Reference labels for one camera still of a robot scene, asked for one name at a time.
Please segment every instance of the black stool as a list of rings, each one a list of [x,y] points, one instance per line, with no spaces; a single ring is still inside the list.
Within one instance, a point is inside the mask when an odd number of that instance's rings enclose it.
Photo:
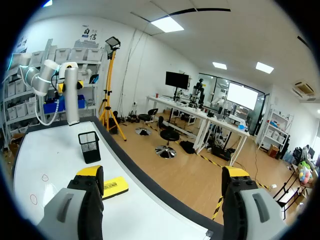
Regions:
[[[160,132],[160,136],[163,139],[167,140],[168,142],[166,145],[157,146],[155,148],[155,153],[164,159],[172,159],[177,155],[177,152],[172,147],[169,147],[169,142],[178,141],[180,138],[180,135],[179,133],[174,131],[172,127],[164,125],[163,122],[164,122],[164,117],[159,116],[158,127],[160,130],[164,129]]]
[[[154,120],[155,115],[158,112],[158,108],[151,109],[148,111],[148,114],[139,114],[138,119],[142,121],[142,127],[138,127],[135,129],[135,132],[139,135],[149,136],[151,131],[145,127],[146,122],[150,122]]]

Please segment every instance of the black mesh pen holder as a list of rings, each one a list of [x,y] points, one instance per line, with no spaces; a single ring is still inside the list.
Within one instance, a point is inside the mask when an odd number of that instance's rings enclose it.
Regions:
[[[101,160],[99,150],[99,138],[95,131],[88,131],[78,134],[82,154],[86,164]]]

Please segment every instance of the blue box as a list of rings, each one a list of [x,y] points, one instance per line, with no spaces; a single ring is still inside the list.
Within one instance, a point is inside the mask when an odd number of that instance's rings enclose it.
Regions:
[[[56,111],[56,107],[57,107],[57,103],[56,102],[50,102],[50,103],[43,104],[44,114],[54,113]],[[59,97],[58,112],[62,112],[65,109],[66,109],[65,97],[61,96],[61,97]]]
[[[79,109],[84,109],[85,108],[85,96],[82,94],[78,95],[78,108]]]

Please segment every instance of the wooden floor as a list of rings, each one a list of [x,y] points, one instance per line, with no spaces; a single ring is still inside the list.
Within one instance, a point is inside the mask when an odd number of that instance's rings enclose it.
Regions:
[[[185,125],[184,121],[179,118],[177,118],[176,124],[181,127]],[[126,125],[121,125],[121,129],[127,141],[124,141],[119,134],[115,134],[113,137],[132,160],[171,195],[198,213],[211,218],[221,196],[222,169],[199,155],[187,154],[175,142],[170,143],[170,146],[176,150],[177,156],[173,159],[161,158],[156,155],[155,148],[165,145],[166,141],[159,136],[157,131],[151,129],[150,136],[141,136],[135,132],[136,128],[142,126],[141,123],[126,123]],[[157,123],[154,122],[151,126],[157,128]],[[188,130],[195,133],[197,126],[197,123],[189,126]],[[232,134],[228,147],[231,147],[237,140],[238,136]],[[206,152],[205,149],[200,154],[222,166],[229,165],[229,162]],[[246,140],[234,164],[234,167],[241,168],[238,163],[244,167],[252,179],[257,173],[256,179],[261,184],[266,186],[276,184],[277,188],[270,191],[272,196],[291,175],[283,160],[271,158],[264,151],[258,150],[254,137],[249,137]],[[293,195],[298,185],[299,183],[296,182],[292,186],[287,194],[288,198]],[[294,210],[296,207],[297,205],[294,203],[291,209]],[[292,217],[287,217],[287,219],[292,222]],[[224,223],[221,209],[215,221],[220,224]]]

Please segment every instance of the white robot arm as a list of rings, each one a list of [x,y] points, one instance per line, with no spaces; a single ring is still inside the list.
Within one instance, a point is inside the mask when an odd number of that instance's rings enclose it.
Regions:
[[[79,123],[78,113],[78,65],[75,62],[65,62],[58,65],[52,60],[44,61],[44,68],[39,71],[35,67],[29,66],[31,54],[24,53],[20,56],[19,69],[21,77],[27,86],[30,86],[34,93],[38,96],[45,96],[48,93],[49,87],[52,84],[52,76],[59,72],[59,80],[64,80],[64,98],[65,111],[68,124],[74,125]],[[42,122],[36,111],[38,120],[44,125],[50,125],[57,114],[59,101],[57,102],[55,114],[50,123]]]

